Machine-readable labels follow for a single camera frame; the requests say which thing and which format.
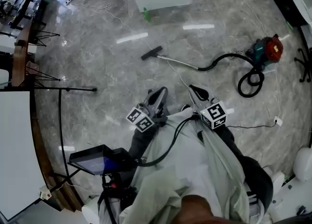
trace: metal tube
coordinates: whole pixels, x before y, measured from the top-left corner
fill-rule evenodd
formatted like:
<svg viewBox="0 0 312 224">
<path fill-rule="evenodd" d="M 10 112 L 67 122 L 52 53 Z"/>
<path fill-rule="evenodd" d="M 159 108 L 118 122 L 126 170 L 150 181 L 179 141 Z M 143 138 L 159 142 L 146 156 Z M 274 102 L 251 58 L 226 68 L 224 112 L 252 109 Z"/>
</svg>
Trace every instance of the metal tube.
<svg viewBox="0 0 312 224">
<path fill-rule="evenodd" d="M 167 61 L 176 62 L 176 63 L 182 64 L 182 65 L 188 66 L 188 67 L 192 67 L 195 70 L 198 70 L 197 66 L 193 66 L 191 64 L 188 64 L 188 63 L 185 63 L 185 62 L 182 62 L 182 61 L 178 61 L 178 60 L 175 60 L 175 59 L 171 59 L 171 58 L 168 58 L 168 57 L 165 57 L 165 56 L 157 55 L 157 58 L 165 59 Z"/>
</svg>

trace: black pants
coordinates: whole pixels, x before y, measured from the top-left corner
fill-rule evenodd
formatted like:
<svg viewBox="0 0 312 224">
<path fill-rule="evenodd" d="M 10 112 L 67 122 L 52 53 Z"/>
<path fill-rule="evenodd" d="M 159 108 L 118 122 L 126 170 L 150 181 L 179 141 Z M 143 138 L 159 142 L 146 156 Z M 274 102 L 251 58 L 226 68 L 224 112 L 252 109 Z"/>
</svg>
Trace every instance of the black pants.
<svg viewBox="0 0 312 224">
<path fill-rule="evenodd" d="M 144 133 L 140 133 L 138 130 L 135 130 L 135 134 L 132 138 L 132 143 L 129 150 L 129 154 L 133 159 L 138 160 L 142 157 L 158 128 L 159 127 L 157 125 L 154 125 Z M 271 178 L 262 169 L 262 167 L 256 160 L 248 156 L 244 156 L 241 153 L 241 151 L 234 143 L 233 134 L 226 126 L 220 126 L 219 128 L 215 129 L 215 132 L 230 148 L 230 150 L 234 153 L 236 158 L 241 163 L 245 173 L 246 183 L 248 184 L 252 193 L 256 194 L 258 199 L 261 200 L 262 204 L 264 205 L 265 211 L 267 211 L 273 198 L 273 183 Z M 135 170 L 136 169 L 123 174 L 122 179 L 123 181 L 127 182 L 126 185 L 131 183 Z"/>
</svg>

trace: marble floor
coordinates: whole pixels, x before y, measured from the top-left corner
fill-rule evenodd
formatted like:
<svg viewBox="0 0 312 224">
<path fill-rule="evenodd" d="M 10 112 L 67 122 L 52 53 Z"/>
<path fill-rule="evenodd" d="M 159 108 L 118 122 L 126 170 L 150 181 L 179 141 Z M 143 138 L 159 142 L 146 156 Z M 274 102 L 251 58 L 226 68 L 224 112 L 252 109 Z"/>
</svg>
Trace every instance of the marble floor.
<svg viewBox="0 0 312 224">
<path fill-rule="evenodd" d="M 279 116 L 281 127 L 231 130 L 245 155 L 262 166 L 270 165 L 274 171 L 292 173 L 296 152 L 309 143 L 311 86 L 299 83 L 303 69 L 293 60 L 302 47 L 300 35 L 288 28 L 273 0 L 194 0 L 188 6 L 151 11 L 151 22 L 144 19 L 134 0 L 73 0 L 68 6 L 65 1 L 54 0 L 46 10 L 45 30 L 60 37 L 46 40 L 46 48 L 39 47 L 36 62 L 43 72 L 63 78 L 63 86 L 98 87 L 97 93 L 63 93 L 65 146 L 75 151 L 100 144 L 128 149 L 133 130 L 125 116 L 150 88 L 169 89 L 171 113 L 191 103 L 187 88 L 166 62 L 141 60 L 149 51 L 145 42 L 152 48 L 161 45 L 162 54 L 172 58 L 207 66 L 221 54 L 242 53 L 256 39 L 278 34 L 284 45 L 282 59 L 267 68 L 261 92 L 250 99 L 237 92 L 238 80 L 250 70 L 246 62 L 226 59 L 209 72 L 172 65 L 187 84 L 210 86 L 228 109 L 234 109 L 228 125 L 272 125 L 274 117 Z M 108 3 L 107 11 L 130 28 L 101 9 Z M 214 28 L 183 29 L 194 24 Z M 122 42 L 137 34 L 146 37 Z M 36 101 L 52 165 L 56 172 L 65 173 L 59 148 L 58 92 L 36 92 Z M 66 151 L 67 159 L 72 152 Z M 102 190 L 101 180 L 84 172 L 73 182 L 92 192 Z M 90 195 L 80 188 L 78 191 L 83 199 Z"/>
</svg>

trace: person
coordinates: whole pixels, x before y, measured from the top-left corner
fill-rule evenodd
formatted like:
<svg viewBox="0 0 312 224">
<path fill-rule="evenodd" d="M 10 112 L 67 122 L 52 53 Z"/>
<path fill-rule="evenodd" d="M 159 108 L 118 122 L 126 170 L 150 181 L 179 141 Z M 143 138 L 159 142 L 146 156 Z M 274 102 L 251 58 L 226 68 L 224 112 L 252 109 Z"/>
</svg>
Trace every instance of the person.
<svg viewBox="0 0 312 224">
<path fill-rule="evenodd" d="M 132 138 L 129 154 L 135 160 L 154 161 L 171 143 L 178 125 L 194 115 L 184 106 Z M 129 184 L 138 190 L 133 203 L 113 207 L 120 224 L 258 224 L 273 197 L 273 184 L 259 163 L 244 156 L 234 136 L 223 126 L 209 129 L 201 120 L 181 129 L 168 155 L 152 167 L 137 167 Z M 104 204 L 100 223 L 111 223 Z"/>
</svg>

